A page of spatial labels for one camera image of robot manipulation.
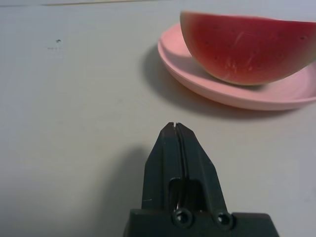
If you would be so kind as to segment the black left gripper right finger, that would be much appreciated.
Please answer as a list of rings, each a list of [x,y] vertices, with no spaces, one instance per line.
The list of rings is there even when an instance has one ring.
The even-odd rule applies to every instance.
[[[214,164],[207,156],[192,130],[181,123],[176,124],[180,138],[182,157],[185,162],[185,177],[200,186],[205,209],[210,213],[227,213]]]

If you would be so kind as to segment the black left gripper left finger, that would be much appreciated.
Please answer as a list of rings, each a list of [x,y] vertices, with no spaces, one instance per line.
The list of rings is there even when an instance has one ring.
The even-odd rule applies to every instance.
[[[159,133],[145,164],[142,209],[174,210],[183,178],[180,143],[174,123]]]

